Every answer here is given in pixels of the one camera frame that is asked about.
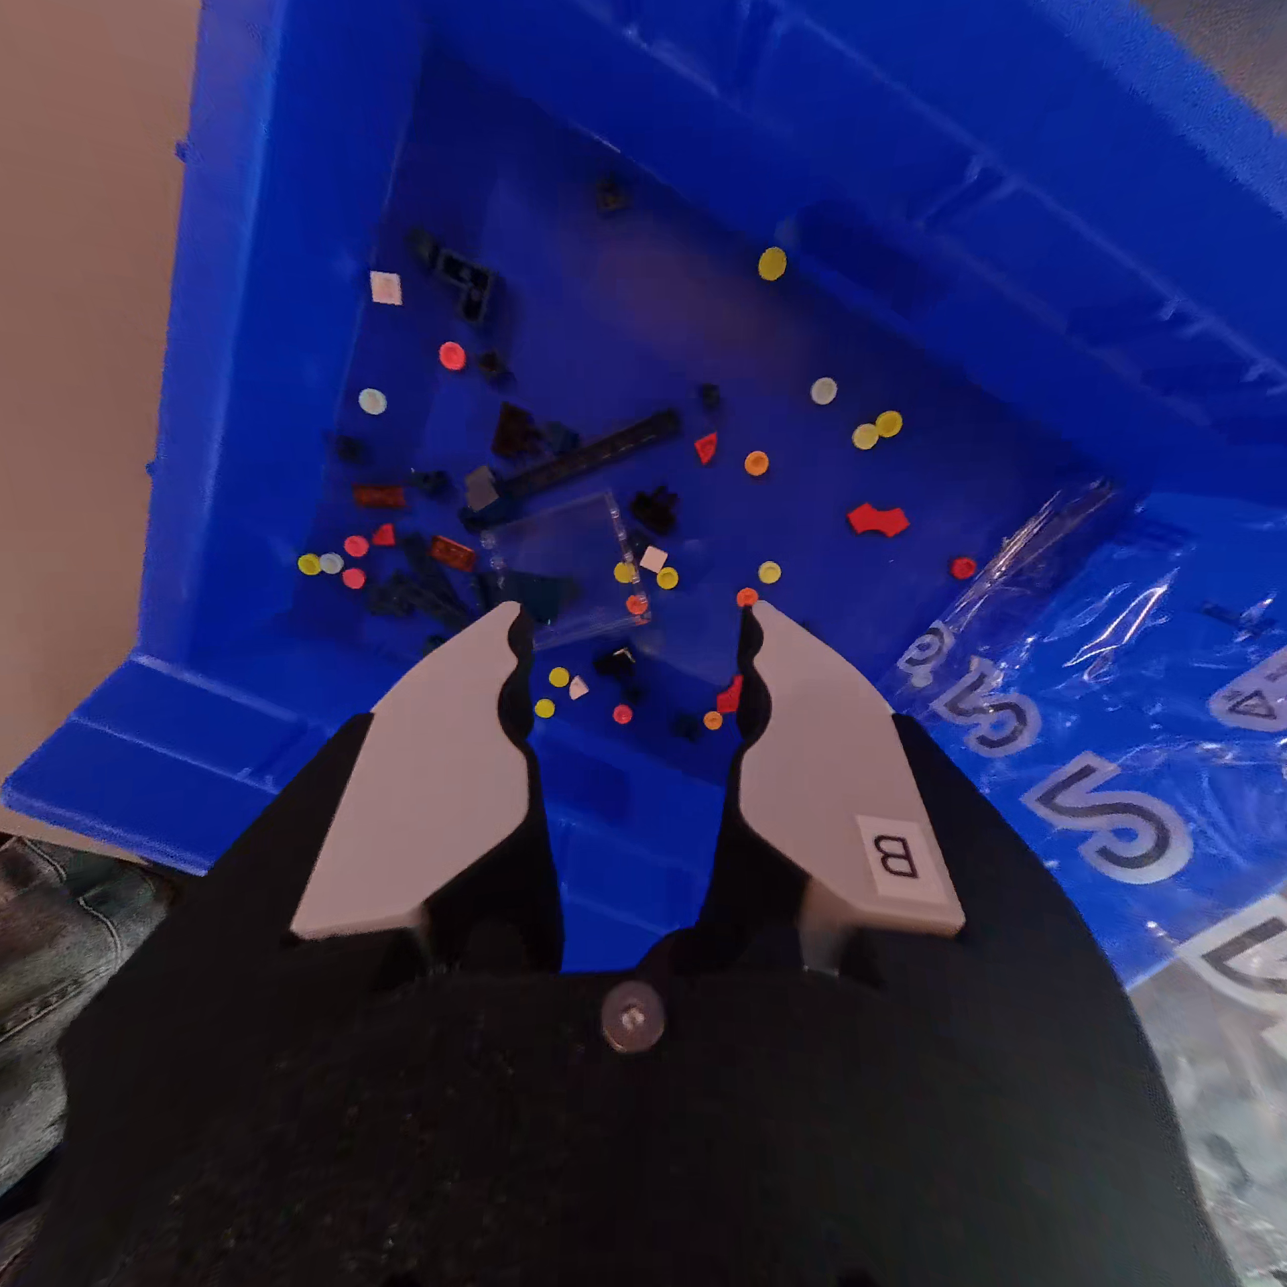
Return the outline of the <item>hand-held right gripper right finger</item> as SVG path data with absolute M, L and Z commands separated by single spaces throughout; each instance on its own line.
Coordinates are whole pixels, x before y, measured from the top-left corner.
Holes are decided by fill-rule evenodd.
M 838 652 L 766 601 L 743 612 L 741 745 L 703 924 L 750 940 L 856 929 L 951 940 L 965 924 L 894 717 Z

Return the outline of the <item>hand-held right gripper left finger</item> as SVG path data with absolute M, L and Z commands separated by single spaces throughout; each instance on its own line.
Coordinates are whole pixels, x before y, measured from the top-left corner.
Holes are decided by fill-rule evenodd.
M 410 668 L 369 713 L 361 748 L 291 921 L 300 940 L 475 920 L 560 940 L 530 736 L 533 622 L 504 601 Z

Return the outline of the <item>blue storage bin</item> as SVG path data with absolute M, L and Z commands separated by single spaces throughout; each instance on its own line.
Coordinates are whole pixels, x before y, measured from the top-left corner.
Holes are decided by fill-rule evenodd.
M 536 736 L 567 964 L 697 912 L 735 595 L 879 682 L 1133 984 L 1284 940 L 1284 108 L 1133 3 L 203 3 L 131 653 L 12 811 L 202 875 L 511 517 L 640 698 Z

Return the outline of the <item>pile of brick pieces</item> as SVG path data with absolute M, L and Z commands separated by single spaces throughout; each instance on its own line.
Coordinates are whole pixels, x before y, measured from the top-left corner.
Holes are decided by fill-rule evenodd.
M 410 187 L 377 230 L 309 250 L 341 382 L 300 557 L 294 632 L 326 653 L 298 708 L 335 727 L 481 616 L 478 538 L 611 492 L 651 604 L 648 661 L 619 704 L 662 687 L 697 707 L 724 687 L 732 615 L 767 596 L 876 681 L 973 576 L 997 526 L 927 455 L 956 428 L 1003 428 L 992 403 L 802 276 L 786 235 L 750 249 L 655 187 L 588 189 L 539 172 L 487 201 Z M 580 443 L 674 408 L 680 436 L 525 501 L 498 495 Z M 643 681 L 631 679 L 642 670 Z

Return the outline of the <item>clear printed plastic bag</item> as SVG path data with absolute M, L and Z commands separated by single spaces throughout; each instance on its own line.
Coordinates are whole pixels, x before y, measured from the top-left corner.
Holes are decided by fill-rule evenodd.
M 1285 1269 L 1284 501 L 1049 500 L 879 685 L 1130 993 L 1242 1284 Z

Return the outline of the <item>clear transparent brick panel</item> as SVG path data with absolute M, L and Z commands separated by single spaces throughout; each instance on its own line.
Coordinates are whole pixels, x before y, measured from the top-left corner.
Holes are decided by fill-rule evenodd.
M 651 622 L 622 511 L 611 492 L 556 504 L 476 540 L 479 610 L 519 604 L 534 650 L 616 638 Z

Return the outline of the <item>person's grey denim jacket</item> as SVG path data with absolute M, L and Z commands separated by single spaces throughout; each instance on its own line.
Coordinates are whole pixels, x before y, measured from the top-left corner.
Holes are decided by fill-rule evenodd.
M 177 886 L 144 865 L 21 837 L 1 846 L 1 1283 L 38 1234 L 66 1130 L 58 1044 L 160 924 Z

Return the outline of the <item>long black brick beam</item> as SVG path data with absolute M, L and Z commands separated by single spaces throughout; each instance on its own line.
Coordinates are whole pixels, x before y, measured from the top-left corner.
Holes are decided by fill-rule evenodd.
M 680 434 L 680 413 L 674 408 L 657 411 L 605 437 L 580 443 L 565 455 L 498 480 L 496 492 L 514 501 L 525 501 L 645 449 L 668 443 Z

